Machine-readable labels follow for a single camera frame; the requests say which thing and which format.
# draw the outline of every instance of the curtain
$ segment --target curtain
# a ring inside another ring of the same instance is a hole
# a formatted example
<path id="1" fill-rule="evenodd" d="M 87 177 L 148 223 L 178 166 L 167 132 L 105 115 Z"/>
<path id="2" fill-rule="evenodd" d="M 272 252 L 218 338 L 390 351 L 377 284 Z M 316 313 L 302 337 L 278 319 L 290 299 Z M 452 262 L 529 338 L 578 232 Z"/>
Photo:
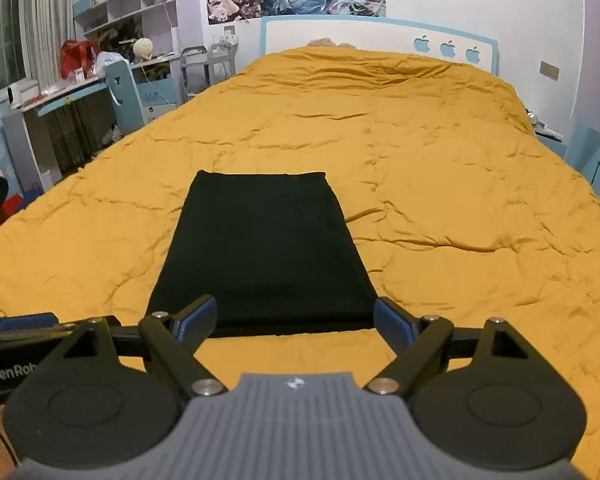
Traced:
<path id="1" fill-rule="evenodd" d="M 75 39 L 73 0 L 24 0 L 25 31 L 32 76 L 43 90 L 60 79 L 60 48 Z M 61 171 L 80 166 L 98 149 L 80 101 L 49 114 L 48 127 Z"/>

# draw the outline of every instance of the apple-shaped cutout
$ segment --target apple-shaped cutout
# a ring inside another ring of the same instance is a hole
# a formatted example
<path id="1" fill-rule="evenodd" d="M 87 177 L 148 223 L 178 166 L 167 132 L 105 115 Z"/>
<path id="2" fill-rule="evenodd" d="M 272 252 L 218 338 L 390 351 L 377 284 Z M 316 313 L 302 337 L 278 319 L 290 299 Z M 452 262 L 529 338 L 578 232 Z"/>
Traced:
<path id="1" fill-rule="evenodd" d="M 456 56 L 456 46 L 453 44 L 453 41 L 449 41 L 448 43 L 443 43 L 440 45 L 440 52 L 444 57 L 455 57 Z"/>
<path id="2" fill-rule="evenodd" d="M 415 47 L 415 49 L 418 52 L 422 52 L 423 54 L 426 54 L 430 50 L 429 40 L 427 39 L 427 35 L 425 34 L 421 38 L 416 38 L 416 41 L 413 42 L 413 46 Z"/>
<path id="3" fill-rule="evenodd" d="M 466 60 L 469 63 L 480 63 L 480 51 L 478 50 L 478 47 L 474 46 L 466 51 Z"/>

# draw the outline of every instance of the bed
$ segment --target bed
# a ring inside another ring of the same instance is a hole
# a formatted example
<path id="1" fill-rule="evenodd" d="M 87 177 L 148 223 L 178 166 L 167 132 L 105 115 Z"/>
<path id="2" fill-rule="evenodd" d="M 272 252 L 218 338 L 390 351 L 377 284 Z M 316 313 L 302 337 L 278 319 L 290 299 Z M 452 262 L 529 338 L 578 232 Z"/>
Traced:
<path id="1" fill-rule="evenodd" d="M 262 57 L 3 225 L 0 315 L 135 324 L 198 170 L 325 171 L 378 294 L 457 326 L 510 320 L 582 396 L 574 464 L 600 478 L 600 199 L 489 72 L 348 48 Z M 374 330 L 213 339 L 196 356 L 229 387 L 242 372 L 362 384 L 393 357 Z"/>

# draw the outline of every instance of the yellow comforter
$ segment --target yellow comforter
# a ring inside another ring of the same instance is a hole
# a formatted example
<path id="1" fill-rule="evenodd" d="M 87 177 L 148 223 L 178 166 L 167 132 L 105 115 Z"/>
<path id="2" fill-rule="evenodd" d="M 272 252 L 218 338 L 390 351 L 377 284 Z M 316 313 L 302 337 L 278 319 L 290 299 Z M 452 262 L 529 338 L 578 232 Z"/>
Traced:
<path id="1" fill-rule="evenodd" d="M 536 140 L 513 88 L 466 65 L 303 48 L 264 57 L 126 137 L 0 228 L 0 314 L 145 310 L 196 172 L 325 171 L 381 295 L 456 325 L 504 316 L 583 397 L 600 478 L 600 199 Z M 210 340 L 241 372 L 392 358 L 375 331 Z"/>

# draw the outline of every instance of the silver bolt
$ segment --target silver bolt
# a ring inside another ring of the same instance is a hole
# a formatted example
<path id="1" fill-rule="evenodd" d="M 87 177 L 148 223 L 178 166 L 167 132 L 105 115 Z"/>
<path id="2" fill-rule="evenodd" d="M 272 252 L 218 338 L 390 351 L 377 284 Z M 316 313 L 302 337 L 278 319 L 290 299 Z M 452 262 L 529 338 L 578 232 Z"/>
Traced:
<path id="1" fill-rule="evenodd" d="M 215 379 L 200 379 L 191 385 L 191 389 L 196 395 L 209 397 L 221 393 L 224 387 Z"/>
<path id="2" fill-rule="evenodd" d="M 400 383 L 389 377 L 376 377 L 367 387 L 375 394 L 388 395 L 397 392 L 400 389 Z"/>

